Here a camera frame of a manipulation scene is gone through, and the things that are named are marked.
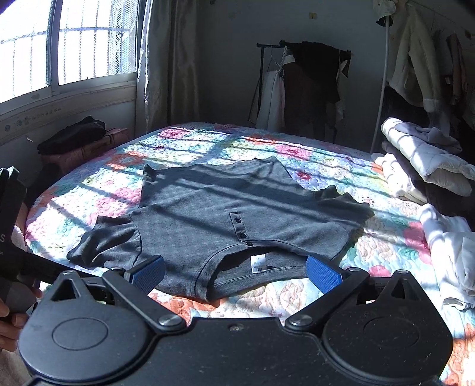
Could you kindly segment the person's left hand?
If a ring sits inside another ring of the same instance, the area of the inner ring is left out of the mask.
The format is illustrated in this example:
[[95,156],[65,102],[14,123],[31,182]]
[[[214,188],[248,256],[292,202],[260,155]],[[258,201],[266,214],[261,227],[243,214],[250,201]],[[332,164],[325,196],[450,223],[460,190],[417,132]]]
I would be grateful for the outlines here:
[[19,335],[28,321],[28,314],[12,314],[4,302],[0,302],[0,317],[7,321],[0,322],[0,346],[2,351],[15,352]]

